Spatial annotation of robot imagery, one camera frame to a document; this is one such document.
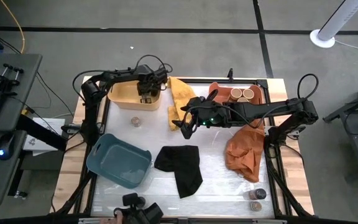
wooden table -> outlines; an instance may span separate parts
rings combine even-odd
[[[284,101],[287,97],[287,91],[285,89],[284,80],[281,78],[270,78],[267,79],[268,90],[270,93],[271,102],[275,101]],[[77,102],[77,107],[75,110],[75,116],[73,122],[76,124],[81,124],[82,120],[85,117],[85,109],[83,100],[79,98]],[[104,107],[104,101],[101,103],[101,108]],[[98,121],[101,121],[103,110],[100,110]],[[283,123],[288,116],[279,116],[275,117],[275,124],[280,125]],[[77,135],[69,140],[67,147],[72,147],[78,143],[82,142],[82,137]],[[287,139],[287,144],[292,148],[299,151],[298,141]],[[83,166],[84,156],[85,156],[86,145],[82,144],[76,148],[73,148],[65,154],[62,162],[62,168],[60,169],[59,179],[55,189],[55,195],[53,198],[53,204],[58,210],[63,206],[63,204],[70,198],[78,183],[80,181],[81,169]],[[292,150],[287,147],[281,147],[281,155],[284,166],[285,178],[287,181],[287,186],[291,190],[292,194],[295,196],[297,201],[301,203],[303,208],[313,214],[313,206],[311,204],[310,193],[308,188],[308,183],[306,181],[305,170],[303,168],[302,160],[298,154],[294,153]],[[282,197],[282,191],[276,184],[278,202],[280,210],[284,213],[284,201]],[[81,202],[82,212],[86,206],[86,201],[88,199],[89,184],[84,189],[83,198]]]

black cloth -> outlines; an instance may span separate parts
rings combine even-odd
[[[193,195],[203,183],[197,146],[164,146],[154,162],[154,167],[175,173],[180,198]]]

gray carpet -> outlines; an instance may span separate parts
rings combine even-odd
[[[131,27],[256,29],[251,0],[200,1],[6,1],[23,26]],[[259,0],[265,29],[319,29],[341,0]],[[0,26],[14,26],[0,5]],[[358,13],[344,30],[358,30]],[[17,48],[18,32],[0,32]],[[265,78],[265,66],[257,34],[136,34],[26,32],[26,52],[44,56],[40,73],[73,110],[77,96],[72,78],[80,71],[134,66],[144,54],[155,54],[174,68],[174,76],[225,77],[234,68],[235,77]],[[358,50],[336,44],[331,49],[315,47],[307,35],[267,35],[267,47],[275,78],[284,78],[289,97],[306,73],[319,76],[320,86],[311,97],[320,118],[327,116],[358,91]],[[358,46],[358,35],[337,36]],[[152,60],[145,61],[153,66]],[[306,79],[302,94],[314,86]],[[67,113],[55,98],[40,115]],[[33,88],[28,104],[47,104],[44,91]],[[358,163],[339,120],[319,120],[300,138],[301,153],[315,214],[323,218],[358,221]],[[0,218],[47,214],[57,172],[33,172],[26,201],[6,199]]]

brown cloth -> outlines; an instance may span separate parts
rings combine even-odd
[[[189,100],[196,97],[191,86],[180,81],[177,78],[169,77],[168,87],[171,88],[174,106],[168,107],[168,124],[171,131],[176,131],[179,128],[172,123],[172,120],[182,120],[185,116],[185,111],[180,108],[186,106]],[[191,114],[187,115],[186,122],[190,122]]]
[[[251,122],[256,125],[259,120]],[[259,166],[264,150],[264,126],[253,129],[242,127],[226,145],[226,166],[242,174],[250,182],[259,181]]]

blue basket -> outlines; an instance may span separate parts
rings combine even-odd
[[[95,174],[133,189],[142,182],[151,160],[149,151],[141,150],[112,134],[104,134],[92,148],[86,166]]]

